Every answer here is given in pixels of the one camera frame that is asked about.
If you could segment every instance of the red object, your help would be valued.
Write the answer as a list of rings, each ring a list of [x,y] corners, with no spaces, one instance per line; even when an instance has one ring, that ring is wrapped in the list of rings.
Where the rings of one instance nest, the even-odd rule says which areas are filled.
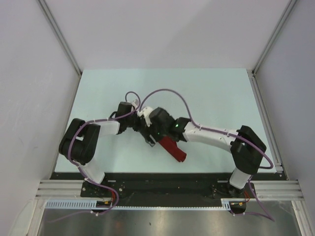
[[[159,144],[168,151],[178,162],[183,162],[186,159],[187,154],[180,150],[177,147],[177,143],[169,137],[164,137],[162,140],[159,141]]]

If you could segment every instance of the metal floor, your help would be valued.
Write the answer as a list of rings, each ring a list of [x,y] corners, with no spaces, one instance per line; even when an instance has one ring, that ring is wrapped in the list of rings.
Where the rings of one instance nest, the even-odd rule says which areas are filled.
[[[39,236],[300,236],[291,202],[264,202],[276,222],[227,211],[113,210],[95,217],[78,214],[55,223],[46,221],[77,210],[46,209]],[[247,211],[261,212],[256,202]]]

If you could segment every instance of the white table surface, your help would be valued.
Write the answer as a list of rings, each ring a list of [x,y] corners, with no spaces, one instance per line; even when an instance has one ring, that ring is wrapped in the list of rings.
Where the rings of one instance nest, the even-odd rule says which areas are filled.
[[[266,134],[245,69],[121,69],[85,70],[75,97],[72,119],[85,121],[107,118],[132,90],[143,99],[151,91],[174,89],[187,101],[194,120],[204,126],[238,129],[251,127],[267,145]],[[174,118],[188,117],[182,101],[170,92],[159,92],[146,105],[165,108]],[[116,173],[220,173],[232,172],[235,165],[230,153],[200,143],[179,142],[187,153],[177,162],[159,144],[150,147],[131,128],[123,134],[98,140],[94,158],[105,172]],[[268,166],[265,159],[262,165]],[[55,172],[78,172],[59,155]],[[274,173],[276,169],[259,170]]]

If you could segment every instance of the white wall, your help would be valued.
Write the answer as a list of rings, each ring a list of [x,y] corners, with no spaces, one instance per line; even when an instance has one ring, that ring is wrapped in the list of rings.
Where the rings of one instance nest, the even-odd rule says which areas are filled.
[[[252,69],[288,2],[47,0],[84,69]]]
[[[297,3],[258,72],[285,168],[315,219],[315,1]]]
[[[0,3],[0,235],[49,174],[78,78],[35,0]]]

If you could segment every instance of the reflective metal surface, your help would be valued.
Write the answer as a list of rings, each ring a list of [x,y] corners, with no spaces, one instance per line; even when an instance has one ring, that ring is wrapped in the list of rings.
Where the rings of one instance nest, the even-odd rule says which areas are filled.
[[[235,216],[227,211],[113,210],[103,216],[78,210],[46,209],[39,236],[299,236],[291,202],[264,202],[276,222],[259,216]],[[250,202],[248,211],[261,212]]]

